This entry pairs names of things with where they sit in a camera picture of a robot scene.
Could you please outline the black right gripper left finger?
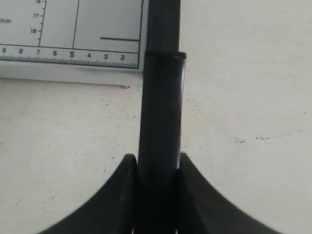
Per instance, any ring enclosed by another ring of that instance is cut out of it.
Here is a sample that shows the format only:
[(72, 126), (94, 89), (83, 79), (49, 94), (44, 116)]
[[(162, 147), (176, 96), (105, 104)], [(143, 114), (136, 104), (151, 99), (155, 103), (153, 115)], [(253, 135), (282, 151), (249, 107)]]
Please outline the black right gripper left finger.
[(85, 204), (42, 234), (131, 234), (135, 217), (137, 161), (127, 154)]

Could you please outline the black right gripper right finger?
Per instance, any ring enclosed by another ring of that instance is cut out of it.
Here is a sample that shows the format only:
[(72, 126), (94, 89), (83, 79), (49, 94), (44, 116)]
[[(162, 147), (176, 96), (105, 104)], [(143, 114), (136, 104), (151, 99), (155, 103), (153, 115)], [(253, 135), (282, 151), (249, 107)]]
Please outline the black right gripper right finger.
[(278, 233), (227, 200), (185, 153), (180, 158), (178, 197), (179, 234)]

